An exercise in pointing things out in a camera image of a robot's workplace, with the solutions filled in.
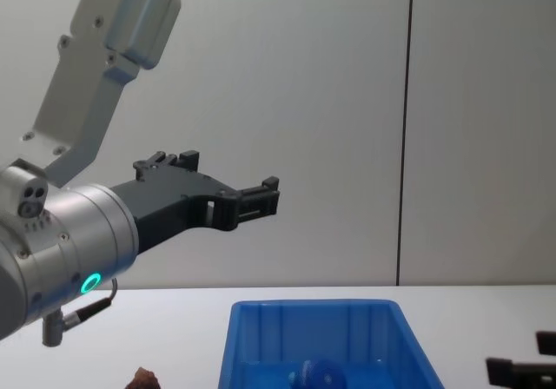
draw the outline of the black vertical line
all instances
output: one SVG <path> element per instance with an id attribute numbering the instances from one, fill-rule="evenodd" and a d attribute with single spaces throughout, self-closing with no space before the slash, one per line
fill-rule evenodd
<path id="1" fill-rule="evenodd" d="M 398 260 L 396 265 L 396 286 L 400 285 L 401 263 L 401 219 L 403 212 L 403 182 L 406 164 L 406 127 L 407 127 L 407 87 L 409 86 L 409 55 L 411 53 L 411 25 L 414 15 L 414 0 L 409 0 L 409 14 L 407 15 L 407 51 L 406 51 L 406 86 L 403 96 L 403 126 L 401 131 L 401 167 L 400 167 L 400 207 L 398 208 Z"/>

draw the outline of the blue object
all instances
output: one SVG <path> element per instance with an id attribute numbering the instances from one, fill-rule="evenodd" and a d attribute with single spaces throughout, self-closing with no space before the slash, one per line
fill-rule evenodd
<path id="1" fill-rule="evenodd" d="M 443 389 L 389 300 L 277 300 L 232 308 L 219 389 Z"/>

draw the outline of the screw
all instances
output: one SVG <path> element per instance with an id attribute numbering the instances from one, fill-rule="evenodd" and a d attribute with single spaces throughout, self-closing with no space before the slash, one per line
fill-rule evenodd
<path id="1" fill-rule="evenodd" d="M 56 156 L 59 156 L 59 155 L 65 153 L 65 151 L 66 151 L 66 148 L 64 146 L 58 146 L 57 148 L 52 150 L 52 153 Z"/>
<path id="2" fill-rule="evenodd" d="M 70 44 L 70 38 L 68 36 L 62 36 L 60 37 L 60 42 L 58 43 L 58 46 L 62 49 L 65 49 L 68 47 L 68 45 Z"/>
<path id="3" fill-rule="evenodd" d="M 102 16 L 96 16 L 93 24 L 97 29 L 102 27 L 104 24 L 104 18 Z"/>
<path id="4" fill-rule="evenodd" d="M 25 133 L 22 137 L 22 140 L 24 142 L 31 140 L 33 137 L 35 137 L 35 133 L 33 133 L 32 131 L 28 131 L 27 133 Z"/>

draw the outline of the brown object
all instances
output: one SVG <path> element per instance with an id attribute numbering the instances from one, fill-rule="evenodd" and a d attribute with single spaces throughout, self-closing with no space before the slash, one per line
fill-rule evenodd
<path id="1" fill-rule="evenodd" d="M 139 367 L 136 377 L 125 389 L 161 389 L 155 374 Z"/>

